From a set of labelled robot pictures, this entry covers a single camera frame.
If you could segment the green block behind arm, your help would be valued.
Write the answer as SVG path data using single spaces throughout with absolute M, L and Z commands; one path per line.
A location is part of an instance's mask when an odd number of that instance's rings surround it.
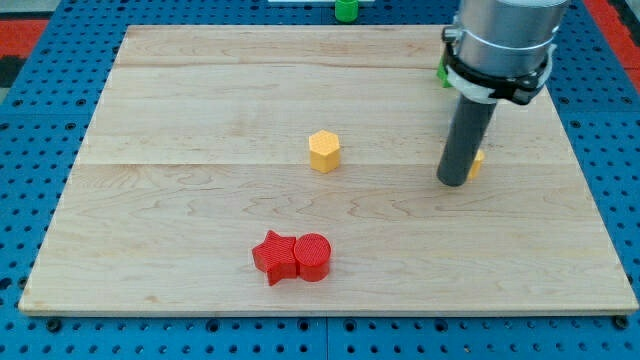
M 448 72 L 445 66 L 445 56 L 442 55 L 440 60 L 439 60 L 439 64 L 438 64 L 438 68 L 437 68 L 437 72 L 436 72 L 437 78 L 439 79 L 441 86 L 443 88 L 450 88 L 451 84 L 448 81 Z

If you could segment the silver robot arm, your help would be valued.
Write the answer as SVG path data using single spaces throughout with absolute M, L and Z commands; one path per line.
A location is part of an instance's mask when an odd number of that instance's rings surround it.
M 568 0 L 461 0 L 442 30 L 441 68 L 467 99 L 527 105 L 552 70 L 554 37 Z

